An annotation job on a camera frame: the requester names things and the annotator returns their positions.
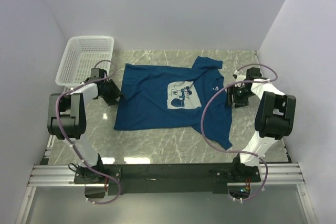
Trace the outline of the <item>blue printed t-shirt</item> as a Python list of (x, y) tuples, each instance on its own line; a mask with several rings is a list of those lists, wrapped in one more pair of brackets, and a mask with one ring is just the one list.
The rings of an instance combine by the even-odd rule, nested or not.
[[(197, 57), (192, 67), (126, 64), (114, 129), (192, 127), (229, 149), (232, 109), (225, 107), (223, 63)], [(207, 106), (212, 96), (218, 97)]]

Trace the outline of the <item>white plastic basket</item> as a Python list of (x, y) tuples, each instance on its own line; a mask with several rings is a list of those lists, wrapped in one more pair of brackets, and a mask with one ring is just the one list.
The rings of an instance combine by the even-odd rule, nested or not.
[(91, 69), (98, 67), (109, 72), (114, 47), (110, 36), (75, 36), (68, 40), (55, 83), (75, 88), (90, 77)]

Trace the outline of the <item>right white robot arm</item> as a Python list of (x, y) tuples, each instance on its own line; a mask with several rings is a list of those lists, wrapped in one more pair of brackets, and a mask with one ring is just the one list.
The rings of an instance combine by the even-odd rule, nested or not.
[(254, 95), (260, 99), (254, 122), (255, 132), (233, 161), (234, 173), (253, 175), (258, 173), (259, 158), (278, 140), (292, 132), (296, 97), (278, 90), (256, 67), (247, 69), (246, 74), (235, 71), (233, 77), (236, 83), (226, 91), (228, 107), (245, 107)]

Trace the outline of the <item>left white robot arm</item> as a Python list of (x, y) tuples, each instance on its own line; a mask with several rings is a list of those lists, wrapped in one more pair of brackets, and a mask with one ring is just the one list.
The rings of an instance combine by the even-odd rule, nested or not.
[(101, 157), (86, 136), (86, 103), (99, 97), (112, 106), (119, 103), (123, 94), (107, 71), (97, 67), (91, 69), (90, 77), (79, 86), (49, 96), (48, 132), (74, 152), (78, 159), (77, 172), (104, 173)]

